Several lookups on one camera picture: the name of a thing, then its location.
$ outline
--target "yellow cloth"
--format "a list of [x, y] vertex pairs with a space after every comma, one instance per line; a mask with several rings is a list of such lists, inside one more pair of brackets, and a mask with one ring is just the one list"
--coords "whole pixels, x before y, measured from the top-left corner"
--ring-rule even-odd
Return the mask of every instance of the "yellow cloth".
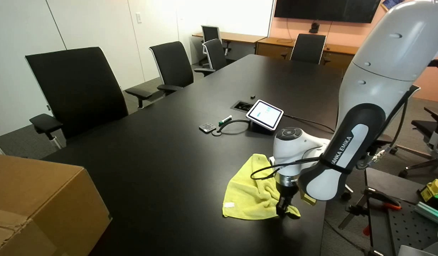
[[[248, 162], [229, 180], [222, 203], [222, 215], [236, 219], [269, 219], [277, 216], [276, 203], [279, 190], [275, 178], [255, 180], [250, 173], [256, 169], [269, 166], [270, 162], [265, 155], [253, 153]], [[259, 173], [266, 176], [273, 168]], [[287, 207], [287, 213], [300, 217], [300, 212], [295, 206]]]

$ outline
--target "chair backrest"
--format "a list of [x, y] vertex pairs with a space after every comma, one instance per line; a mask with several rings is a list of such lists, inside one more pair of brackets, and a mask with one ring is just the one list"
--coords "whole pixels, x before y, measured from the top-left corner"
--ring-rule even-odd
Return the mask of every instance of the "chair backrest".
[[128, 114], [124, 95], [101, 48], [26, 57], [66, 139]]
[[218, 38], [205, 41], [203, 47], [206, 48], [206, 57], [212, 69], [216, 71], [228, 65], [222, 42]]
[[219, 27], [211, 27], [211, 25], [202, 25], [202, 31], [203, 31], [203, 40], [209, 41], [213, 38], [219, 38]]
[[299, 34], [293, 51], [292, 61], [320, 64], [324, 35], [320, 34]]
[[186, 87], [194, 82], [192, 67], [181, 41], [149, 47], [165, 85]]

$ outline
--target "tablet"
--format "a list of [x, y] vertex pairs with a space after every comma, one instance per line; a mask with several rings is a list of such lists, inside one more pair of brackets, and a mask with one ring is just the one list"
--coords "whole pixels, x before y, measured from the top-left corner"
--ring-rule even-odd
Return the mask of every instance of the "tablet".
[[262, 99], [258, 99], [246, 114], [246, 118], [262, 125], [266, 129], [275, 131], [283, 115], [283, 109]]

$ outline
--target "black office chair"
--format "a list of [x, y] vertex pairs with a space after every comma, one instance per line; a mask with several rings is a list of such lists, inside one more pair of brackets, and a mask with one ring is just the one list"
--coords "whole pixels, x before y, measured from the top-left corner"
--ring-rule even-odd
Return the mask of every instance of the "black office chair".
[[138, 108], [144, 108], [144, 101], [154, 102], [165, 95], [164, 91], [158, 89], [158, 85], [162, 85], [162, 82], [159, 82], [159, 78], [155, 78], [127, 88], [125, 92], [137, 96]]
[[209, 68], [218, 71], [228, 65], [228, 59], [223, 55], [222, 42], [218, 38], [209, 40], [203, 42], [206, 50], [206, 57], [209, 62]]
[[56, 139], [51, 132], [61, 128], [68, 143], [74, 136], [128, 114], [118, 81], [101, 48], [44, 52], [26, 58], [54, 115], [41, 114], [30, 119], [39, 133]]
[[299, 34], [290, 59], [295, 62], [320, 64], [326, 37], [322, 34]]
[[424, 109], [431, 114], [435, 122], [414, 119], [411, 123], [424, 135], [425, 142], [430, 146], [430, 153], [422, 153], [415, 149], [403, 148], [408, 152], [427, 158], [425, 162], [407, 166], [404, 170], [401, 170], [398, 175], [403, 178], [407, 178], [411, 172], [425, 170], [427, 168], [428, 170], [438, 169], [438, 109], [434, 108], [424, 108]]
[[[202, 25], [202, 31], [203, 31], [203, 42], [215, 40], [215, 38], [222, 42], [221, 34], [219, 34], [219, 27]], [[222, 51], [223, 51], [223, 55], [228, 55], [229, 51], [231, 51], [231, 45], [229, 44], [222, 45]]]
[[[165, 44], [158, 44], [149, 47], [157, 59], [164, 85], [159, 85], [158, 89], [165, 94], [172, 94], [182, 87], [188, 87], [194, 82], [192, 67], [186, 54], [185, 47], [181, 41], [172, 41]], [[195, 68], [195, 71], [209, 74], [209, 68]]]
[[213, 38], [219, 38], [219, 27], [212, 27], [212, 25], [202, 25], [202, 31], [203, 31], [203, 40], [209, 41]]

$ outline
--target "black conference table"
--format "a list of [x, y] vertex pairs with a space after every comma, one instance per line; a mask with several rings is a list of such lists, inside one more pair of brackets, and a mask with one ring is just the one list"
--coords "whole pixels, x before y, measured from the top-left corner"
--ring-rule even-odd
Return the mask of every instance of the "black conference table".
[[[245, 118], [238, 101], [262, 98], [286, 114], [334, 126], [341, 74], [248, 55], [149, 108], [95, 128], [47, 160], [84, 165], [112, 222], [93, 254], [320, 254], [326, 205], [296, 196], [302, 219], [222, 216], [226, 185], [252, 153], [272, 153], [259, 132], [212, 136], [202, 122]], [[295, 119], [282, 125], [330, 138]]]

